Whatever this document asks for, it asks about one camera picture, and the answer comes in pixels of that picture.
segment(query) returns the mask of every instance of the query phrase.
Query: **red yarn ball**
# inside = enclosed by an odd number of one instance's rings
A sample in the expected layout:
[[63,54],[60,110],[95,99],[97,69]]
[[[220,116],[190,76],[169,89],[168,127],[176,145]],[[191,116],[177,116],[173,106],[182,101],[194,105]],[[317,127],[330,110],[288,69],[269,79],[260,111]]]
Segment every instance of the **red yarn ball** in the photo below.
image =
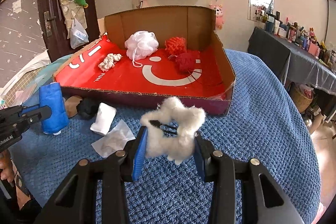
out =
[[189,52],[184,52],[176,57],[179,71],[192,73],[196,67],[196,58]]
[[187,52],[183,37],[171,37],[165,41],[166,51],[169,56],[182,54]]

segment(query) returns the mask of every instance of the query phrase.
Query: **metal screw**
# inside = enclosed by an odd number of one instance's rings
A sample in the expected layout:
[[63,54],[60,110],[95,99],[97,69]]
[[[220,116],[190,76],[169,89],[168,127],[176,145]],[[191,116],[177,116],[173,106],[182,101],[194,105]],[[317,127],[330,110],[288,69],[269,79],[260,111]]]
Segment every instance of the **metal screw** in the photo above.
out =
[[85,166],[85,165],[87,165],[88,163],[89,163],[89,161],[88,161],[87,159],[82,159],[82,160],[79,161],[79,165],[80,165],[80,166]]
[[220,151],[220,150],[215,150],[212,152],[212,154],[215,156],[215,157],[221,157],[223,155],[223,152]]
[[115,152],[115,155],[117,157],[123,157],[126,155],[126,152],[124,150],[118,150],[117,152]]
[[256,166],[260,164],[260,161],[259,161],[258,159],[255,159],[255,158],[251,159],[250,162],[251,162],[253,165],[256,165]]

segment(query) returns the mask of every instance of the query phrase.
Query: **white smile graphic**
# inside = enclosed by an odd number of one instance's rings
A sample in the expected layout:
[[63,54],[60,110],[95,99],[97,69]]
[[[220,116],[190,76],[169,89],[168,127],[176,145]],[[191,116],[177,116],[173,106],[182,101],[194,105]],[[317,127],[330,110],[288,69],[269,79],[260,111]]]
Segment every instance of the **white smile graphic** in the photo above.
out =
[[[161,60],[161,57],[159,56],[153,56],[149,58],[149,60],[153,62],[159,62]],[[201,61],[199,59],[196,59],[196,63],[200,63]],[[201,77],[202,70],[196,69],[192,73],[192,76],[188,76],[186,78],[178,79],[178,80],[166,80],[159,78],[155,76],[152,73],[152,66],[151,65],[144,65],[142,67],[142,74],[146,78],[147,81],[151,82],[155,85],[165,85],[165,86],[181,86],[181,85],[187,85],[192,82],[195,82],[199,77]]]

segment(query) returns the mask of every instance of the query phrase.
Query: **brown round object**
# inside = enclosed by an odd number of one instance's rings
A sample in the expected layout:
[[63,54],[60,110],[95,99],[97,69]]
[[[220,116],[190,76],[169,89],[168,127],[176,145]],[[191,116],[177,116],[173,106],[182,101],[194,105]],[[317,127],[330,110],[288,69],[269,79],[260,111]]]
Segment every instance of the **brown round object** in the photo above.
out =
[[77,108],[76,106],[80,103],[80,101],[83,100],[80,96],[72,96],[68,100],[65,101],[65,110],[67,112],[67,115],[69,118],[75,116],[77,114]]

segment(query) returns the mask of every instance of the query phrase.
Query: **blue gripper pad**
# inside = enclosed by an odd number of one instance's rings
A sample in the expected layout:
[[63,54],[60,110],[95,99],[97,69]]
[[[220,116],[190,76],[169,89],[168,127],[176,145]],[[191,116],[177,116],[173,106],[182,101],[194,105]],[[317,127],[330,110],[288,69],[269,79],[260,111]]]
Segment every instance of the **blue gripper pad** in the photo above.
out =
[[204,160],[202,158],[201,149],[196,140],[195,140],[194,161],[198,175],[202,178],[202,180],[204,180],[205,178]]
[[141,175],[142,166],[143,166],[143,163],[145,162],[147,134],[148,134],[147,128],[145,128],[141,136],[138,150],[136,151],[135,156],[134,156],[133,172],[132,172],[133,181],[137,180],[139,176]]

